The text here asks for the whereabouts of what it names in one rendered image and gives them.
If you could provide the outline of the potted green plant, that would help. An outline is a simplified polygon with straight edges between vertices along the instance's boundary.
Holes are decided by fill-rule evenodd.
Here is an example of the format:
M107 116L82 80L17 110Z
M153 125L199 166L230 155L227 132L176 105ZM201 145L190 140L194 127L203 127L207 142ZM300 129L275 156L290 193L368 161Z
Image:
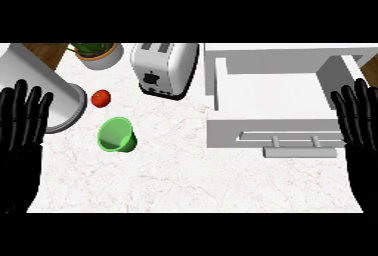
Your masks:
M106 70L119 63L125 48L120 43L73 43L72 52L91 70Z

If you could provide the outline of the white open drawer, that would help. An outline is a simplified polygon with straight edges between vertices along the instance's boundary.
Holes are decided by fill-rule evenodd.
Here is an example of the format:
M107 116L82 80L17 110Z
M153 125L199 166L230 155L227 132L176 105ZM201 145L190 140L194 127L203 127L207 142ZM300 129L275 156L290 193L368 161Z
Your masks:
M331 56L315 73L232 74L216 60L215 120L336 119L331 92L364 74L352 55Z

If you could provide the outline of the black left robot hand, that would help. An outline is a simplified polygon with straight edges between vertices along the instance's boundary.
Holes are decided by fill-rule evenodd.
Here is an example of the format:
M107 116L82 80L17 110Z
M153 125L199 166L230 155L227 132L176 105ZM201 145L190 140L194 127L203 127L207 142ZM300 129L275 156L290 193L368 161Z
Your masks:
M29 88L24 79L0 91L0 208L8 214L26 213L38 196L52 102L54 93Z

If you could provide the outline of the red tomato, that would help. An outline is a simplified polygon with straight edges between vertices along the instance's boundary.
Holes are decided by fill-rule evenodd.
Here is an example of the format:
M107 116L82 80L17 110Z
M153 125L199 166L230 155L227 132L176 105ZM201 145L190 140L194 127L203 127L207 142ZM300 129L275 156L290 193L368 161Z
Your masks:
M98 108L104 108L111 102L111 93L107 90L100 90L92 95L92 104Z

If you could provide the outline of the white cabinet body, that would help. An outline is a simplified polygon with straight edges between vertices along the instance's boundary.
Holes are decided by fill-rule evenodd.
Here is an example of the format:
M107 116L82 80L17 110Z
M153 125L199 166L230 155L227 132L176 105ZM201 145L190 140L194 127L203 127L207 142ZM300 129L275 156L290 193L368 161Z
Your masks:
M225 58L232 74L317 73L333 56L358 56L364 66L378 53L378 43L206 43L206 74Z

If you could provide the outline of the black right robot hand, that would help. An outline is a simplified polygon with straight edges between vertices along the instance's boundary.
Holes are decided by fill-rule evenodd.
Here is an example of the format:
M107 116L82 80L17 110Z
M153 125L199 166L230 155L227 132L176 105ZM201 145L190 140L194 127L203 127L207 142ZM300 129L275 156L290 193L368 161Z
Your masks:
M378 213L378 88L362 78L331 92L346 142L351 188L368 214Z

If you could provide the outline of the silver toaster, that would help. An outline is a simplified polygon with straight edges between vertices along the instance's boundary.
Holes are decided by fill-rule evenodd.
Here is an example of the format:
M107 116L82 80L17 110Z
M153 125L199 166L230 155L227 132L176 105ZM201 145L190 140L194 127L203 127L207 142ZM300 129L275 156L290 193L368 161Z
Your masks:
M193 83L199 56L199 43L138 43L131 63L142 92L181 100Z

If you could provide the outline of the green plastic cup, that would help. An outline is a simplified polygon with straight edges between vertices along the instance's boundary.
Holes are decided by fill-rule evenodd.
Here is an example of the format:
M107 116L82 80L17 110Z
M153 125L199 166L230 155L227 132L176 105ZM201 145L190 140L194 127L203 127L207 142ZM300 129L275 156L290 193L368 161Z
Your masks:
M114 117L101 126L98 145L107 152L132 152L138 145L134 125L128 118Z

